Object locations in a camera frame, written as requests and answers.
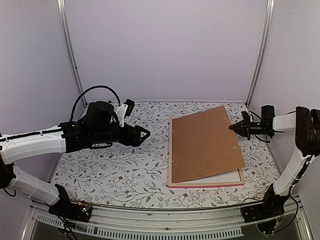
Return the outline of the pink wooden picture frame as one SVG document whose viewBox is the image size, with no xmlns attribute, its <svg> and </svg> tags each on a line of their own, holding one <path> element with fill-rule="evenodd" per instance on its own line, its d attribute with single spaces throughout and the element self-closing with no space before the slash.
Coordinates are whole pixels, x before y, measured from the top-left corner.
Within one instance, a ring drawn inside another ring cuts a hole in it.
<svg viewBox="0 0 320 240">
<path fill-rule="evenodd" d="M 245 183 L 244 158 L 228 117 L 170 121 L 169 188 L 235 187 Z"/>
</svg>

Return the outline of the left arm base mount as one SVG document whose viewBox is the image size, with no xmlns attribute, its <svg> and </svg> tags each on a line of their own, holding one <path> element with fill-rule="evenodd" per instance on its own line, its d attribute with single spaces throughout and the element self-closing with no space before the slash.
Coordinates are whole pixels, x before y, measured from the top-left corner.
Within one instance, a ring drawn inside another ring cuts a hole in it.
<svg viewBox="0 0 320 240">
<path fill-rule="evenodd" d="M 88 223 L 92 215 L 92 206 L 84 201 L 74 203 L 60 199 L 54 205 L 49 206 L 48 212 L 64 219 Z"/>
</svg>

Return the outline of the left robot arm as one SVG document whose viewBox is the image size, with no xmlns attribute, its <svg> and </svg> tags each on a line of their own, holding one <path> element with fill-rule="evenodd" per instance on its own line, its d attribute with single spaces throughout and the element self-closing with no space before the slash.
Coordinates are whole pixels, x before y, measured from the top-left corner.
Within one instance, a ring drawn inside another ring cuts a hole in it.
<svg viewBox="0 0 320 240">
<path fill-rule="evenodd" d="M 61 185 L 46 183 L 20 169 L 15 162 L 40 155 L 73 153 L 84 149 L 105 149 L 114 143 L 138 147 L 150 131 L 125 122 L 135 103 L 127 100 L 115 108 L 104 101 L 92 102 L 86 113 L 44 130 L 17 135 L 5 134 L 0 138 L 0 187 L 13 189 L 41 200 L 63 216 L 74 213 L 68 193 Z"/>
</svg>

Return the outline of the photo print with white border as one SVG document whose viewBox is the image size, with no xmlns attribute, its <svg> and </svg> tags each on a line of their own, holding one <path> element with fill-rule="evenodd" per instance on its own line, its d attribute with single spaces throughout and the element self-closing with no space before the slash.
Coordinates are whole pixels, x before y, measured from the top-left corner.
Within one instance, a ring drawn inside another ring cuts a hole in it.
<svg viewBox="0 0 320 240">
<path fill-rule="evenodd" d="M 214 176 L 204 177 L 195 180 L 185 181 L 185 184 L 213 184 L 213 183 L 227 183 L 227 182 L 240 182 L 243 176 L 242 170 L 237 169 L 221 173 Z"/>
</svg>

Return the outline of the brown backing board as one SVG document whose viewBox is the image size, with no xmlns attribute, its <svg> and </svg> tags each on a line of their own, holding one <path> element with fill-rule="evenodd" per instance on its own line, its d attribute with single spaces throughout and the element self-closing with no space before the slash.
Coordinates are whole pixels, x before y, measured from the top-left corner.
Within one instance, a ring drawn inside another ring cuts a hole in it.
<svg viewBox="0 0 320 240">
<path fill-rule="evenodd" d="M 172 117 L 169 128 L 169 183 L 180 184 L 246 166 L 225 107 Z"/>
</svg>

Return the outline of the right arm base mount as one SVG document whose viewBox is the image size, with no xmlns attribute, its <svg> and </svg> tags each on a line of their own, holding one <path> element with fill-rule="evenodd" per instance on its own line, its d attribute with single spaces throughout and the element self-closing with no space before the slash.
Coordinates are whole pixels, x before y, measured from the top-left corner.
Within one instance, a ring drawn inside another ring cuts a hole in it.
<svg viewBox="0 0 320 240">
<path fill-rule="evenodd" d="M 283 215 L 285 210 L 282 205 L 274 206 L 259 203 L 241 207 L 240 212 L 243 216 L 244 222 L 251 223 Z"/>
</svg>

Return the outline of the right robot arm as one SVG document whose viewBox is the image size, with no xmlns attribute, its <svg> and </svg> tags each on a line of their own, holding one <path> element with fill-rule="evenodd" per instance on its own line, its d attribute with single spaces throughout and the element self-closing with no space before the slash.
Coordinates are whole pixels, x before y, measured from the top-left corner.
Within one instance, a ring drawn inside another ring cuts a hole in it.
<svg viewBox="0 0 320 240">
<path fill-rule="evenodd" d="M 252 121 L 246 111 L 241 115 L 242 120 L 230 125 L 229 129 L 247 139 L 252 135 L 272 138 L 276 133 L 295 131 L 295 148 L 279 179 L 268 187 L 261 203 L 241 210 L 246 222 L 282 215 L 293 186 L 320 155 L 320 111 L 298 106 L 293 112 L 276 115 L 274 106 L 265 105 L 261 107 L 259 122 Z"/>
</svg>

